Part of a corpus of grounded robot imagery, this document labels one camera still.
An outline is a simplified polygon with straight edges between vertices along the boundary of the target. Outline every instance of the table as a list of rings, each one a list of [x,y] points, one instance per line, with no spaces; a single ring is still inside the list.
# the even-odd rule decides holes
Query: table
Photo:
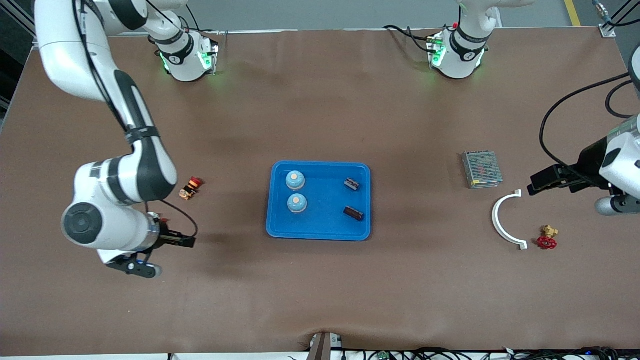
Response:
[[[350,348],[638,348],[637,217],[605,218],[606,193],[554,190],[509,200],[505,228],[555,250],[500,238],[491,208],[552,164],[538,145],[562,96],[625,71],[596,28],[500,29],[468,79],[430,71],[410,39],[386,31],[230,35],[219,74],[168,77],[145,38],[112,38],[179,171],[168,200],[200,225],[194,249],[165,247],[162,277],[128,277],[67,241],[60,216],[78,167],[126,154],[104,104],[64,94],[37,53],[0,141],[0,354],[300,350],[319,331]],[[571,162],[617,119],[611,86],[549,120],[548,146]],[[637,111],[630,87],[612,104]],[[460,154],[497,153],[504,182],[469,190]],[[363,243],[270,238],[278,160],[361,161],[372,171]],[[206,184],[178,195],[191,176]],[[172,229],[191,225],[162,204]]]

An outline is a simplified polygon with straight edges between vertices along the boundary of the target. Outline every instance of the blue bottle cap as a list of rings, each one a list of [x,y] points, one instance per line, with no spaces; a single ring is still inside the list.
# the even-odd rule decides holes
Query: blue bottle cap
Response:
[[[287,187],[291,190],[300,190],[305,185],[305,176],[299,171],[292,171],[287,174]]]
[[[307,208],[307,198],[302,194],[295,193],[289,197],[289,200],[287,201],[287,206],[289,207],[289,210],[291,210],[292,213],[294,214],[301,213],[302,211],[305,211]]]

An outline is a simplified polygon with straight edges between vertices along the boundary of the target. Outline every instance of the plastic tray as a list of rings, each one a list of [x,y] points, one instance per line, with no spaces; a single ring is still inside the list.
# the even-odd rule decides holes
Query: plastic tray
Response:
[[[306,179],[297,192],[289,189],[285,178],[300,171]],[[352,178],[360,183],[358,191],[344,185]],[[294,193],[307,198],[307,209],[294,214],[287,200]],[[364,213],[356,219],[343,213],[345,206]],[[267,210],[267,233],[274,238],[308,240],[363,241],[371,234],[371,171],[363,163],[320,161],[279,161],[271,171]]]

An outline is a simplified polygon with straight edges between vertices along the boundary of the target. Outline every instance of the semicircular bracket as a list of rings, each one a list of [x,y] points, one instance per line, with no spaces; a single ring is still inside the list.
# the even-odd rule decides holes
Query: semicircular bracket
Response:
[[[503,237],[505,240],[507,240],[510,243],[514,243],[520,246],[520,250],[527,250],[526,241],[516,239],[513,236],[509,235],[509,233],[507,233],[507,231],[502,227],[502,224],[500,224],[500,218],[499,218],[500,206],[505,200],[510,199],[512,197],[522,197],[522,190],[516,190],[512,194],[509,194],[501,198],[500,200],[498,200],[498,202],[496,202],[495,205],[493,206],[493,211],[491,212],[491,220],[493,220],[493,226],[495,227],[495,230],[498,232],[498,234],[500,234],[501,237]]]

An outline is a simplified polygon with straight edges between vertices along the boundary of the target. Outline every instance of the perforated metal box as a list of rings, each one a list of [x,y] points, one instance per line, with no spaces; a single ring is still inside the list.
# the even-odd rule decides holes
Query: perforated metal box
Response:
[[[493,151],[471,151],[462,154],[469,188],[495,188],[502,182],[502,172]]]

